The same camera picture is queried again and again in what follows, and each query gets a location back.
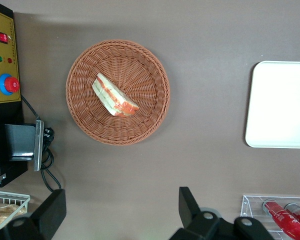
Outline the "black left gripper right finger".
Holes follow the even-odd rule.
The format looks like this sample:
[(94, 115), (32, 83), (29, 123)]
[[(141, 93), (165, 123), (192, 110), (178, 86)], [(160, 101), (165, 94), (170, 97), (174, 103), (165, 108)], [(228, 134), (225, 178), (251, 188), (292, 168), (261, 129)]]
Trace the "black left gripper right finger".
[(171, 240), (272, 240), (258, 220), (238, 217), (233, 223), (218, 216), (215, 209), (200, 209), (187, 186), (179, 188), (178, 212), (183, 224)]

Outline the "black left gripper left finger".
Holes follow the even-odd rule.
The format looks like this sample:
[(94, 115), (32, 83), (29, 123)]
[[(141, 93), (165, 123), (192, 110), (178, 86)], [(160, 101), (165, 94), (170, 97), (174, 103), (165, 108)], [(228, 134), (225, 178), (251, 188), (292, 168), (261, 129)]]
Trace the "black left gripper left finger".
[(0, 240), (51, 240), (66, 215), (66, 191), (54, 190), (30, 216), (19, 216), (0, 229)]

